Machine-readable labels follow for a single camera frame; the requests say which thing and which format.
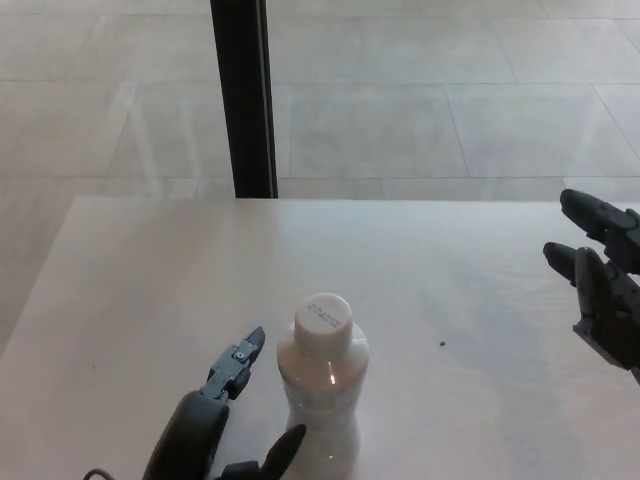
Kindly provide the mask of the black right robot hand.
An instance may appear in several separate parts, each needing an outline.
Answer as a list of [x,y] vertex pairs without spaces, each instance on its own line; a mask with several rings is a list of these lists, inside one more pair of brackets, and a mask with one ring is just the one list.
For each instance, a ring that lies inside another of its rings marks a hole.
[[609,364],[639,377],[639,214],[582,191],[560,194],[562,213],[604,246],[544,245],[548,265],[577,291],[580,320],[573,331]]

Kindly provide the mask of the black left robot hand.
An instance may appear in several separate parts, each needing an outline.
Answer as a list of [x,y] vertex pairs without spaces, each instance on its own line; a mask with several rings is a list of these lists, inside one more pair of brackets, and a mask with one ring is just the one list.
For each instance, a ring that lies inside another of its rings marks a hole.
[[[251,367],[265,344],[264,329],[251,331],[229,346],[209,368],[206,382],[188,392],[164,428],[144,471],[145,479],[206,479],[229,419],[229,403],[247,386]],[[280,479],[292,464],[306,435],[303,424],[289,428],[271,447],[265,461],[227,465],[221,479]]]

